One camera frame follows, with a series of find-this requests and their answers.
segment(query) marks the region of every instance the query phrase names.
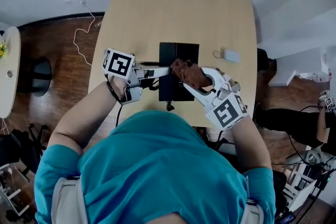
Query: person in black pants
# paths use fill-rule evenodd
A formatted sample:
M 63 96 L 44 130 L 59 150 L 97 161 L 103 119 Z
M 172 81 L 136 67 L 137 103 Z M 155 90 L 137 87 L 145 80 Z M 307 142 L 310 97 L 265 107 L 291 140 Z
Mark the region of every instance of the person in black pants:
M 325 107 L 320 112 L 299 112 L 291 109 L 255 109 L 255 122 L 269 130 L 283 131 L 304 145 L 336 155 L 336 116 Z

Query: wooden table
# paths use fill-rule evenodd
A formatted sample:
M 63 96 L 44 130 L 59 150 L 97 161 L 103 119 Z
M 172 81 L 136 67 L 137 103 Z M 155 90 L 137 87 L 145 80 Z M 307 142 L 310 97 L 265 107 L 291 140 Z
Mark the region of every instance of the wooden table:
M 0 59 L 0 118 L 12 111 L 19 74 L 21 39 L 16 27 L 5 31 L 1 39 L 6 40 L 7 54 Z
M 111 0 L 93 56 L 89 92 L 104 80 L 101 66 L 106 48 L 132 52 L 137 61 L 158 61 L 160 42 L 199 44 L 198 64 L 218 67 L 238 81 L 242 100 L 253 114 L 257 46 L 251 0 Z M 213 50 L 221 48 L 240 52 L 240 63 L 216 59 Z M 196 99 L 173 105 L 172 113 L 190 125 L 214 127 Z M 110 115 L 115 117 L 118 109 Z M 123 107 L 121 118 L 146 109 L 166 111 L 158 91 L 145 89 L 141 101 Z

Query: wooden floor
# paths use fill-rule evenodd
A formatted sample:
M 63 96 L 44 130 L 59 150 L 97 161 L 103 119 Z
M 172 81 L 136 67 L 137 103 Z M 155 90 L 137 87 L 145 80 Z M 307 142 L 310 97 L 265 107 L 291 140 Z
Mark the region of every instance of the wooden floor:
M 52 131 L 60 118 L 87 94 L 90 66 L 78 55 L 72 41 L 75 30 L 87 29 L 90 22 L 90 18 L 66 19 L 27 27 L 20 31 L 22 63 L 26 58 L 47 57 L 52 67 L 53 81 L 43 97 L 17 94 L 13 112 L 6 119 L 10 131 L 12 129 L 26 131 L 29 123 L 34 123 L 36 126 L 46 124 Z M 88 62 L 92 61 L 98 32 L 99 28 L 93 26 L 90 33 L 79 31 L 77 34 L 76 42 Z M 258 74 L 256 101 L 261 102 L 264 108 L 300 110 L 308 105 L 316 105 L 319 92 L 327 87 L 326 84 L 294 78 L 288 87 L 270 88 L 267 83 L 274 74 L 273 71 Z M 269 130 L 261 130 L 261 134 L 273 163 L 281 163 L 288 155 L 294 153 L 287 134 Z M 44 143 L 47 143 L 48 138 L 49 135 L 43 137 Z M 295 143 L 295 146 L 298 150 L 304 148 L 298 143 Z M 274 165 L 274 169 L 281 170 L 281 166 Z M 19 178 L 16 179 L 16 183 L 25 189 L 30 189 L 29 196 L 33 195 L 32 184 L 30 186 L 22 184 Z

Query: robotic device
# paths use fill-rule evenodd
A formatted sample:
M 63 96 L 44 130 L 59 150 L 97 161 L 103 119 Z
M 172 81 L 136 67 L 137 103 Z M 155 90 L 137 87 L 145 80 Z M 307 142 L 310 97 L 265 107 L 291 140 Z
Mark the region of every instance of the robotic device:
M 170 67 L 160 67 L 155 63 L 136 62 L 135 56 L 114 49 L 106 49 L 102 68 L 106 80 L 108 76 L 117 76 L 127 80 L 125 97 L 121 104 L 129 104 L 141 99 L 142 91 L 148 87 L 148 81 L 166 76 L 172 72 Z M 239 96 L 239 83 L 230 76 L 211 67 L 201 68 L 204 75 L 212 81 L 213 89 L 193 89 L 186 83 L 183 86 L 204 106 L 205 116 L 219 129 L 231 128 L 245 116 L 246 108 Z

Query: white round table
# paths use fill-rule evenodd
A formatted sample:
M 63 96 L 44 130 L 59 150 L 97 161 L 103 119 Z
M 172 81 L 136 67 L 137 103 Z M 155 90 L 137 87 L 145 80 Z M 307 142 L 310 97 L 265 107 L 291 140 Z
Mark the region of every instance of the white round table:
M 12 111 L 19 75 L 21 39 L 16 27 L 10 27 L 0 39 L 6 40 L 7 55 L 0 59 L 0 118 Z

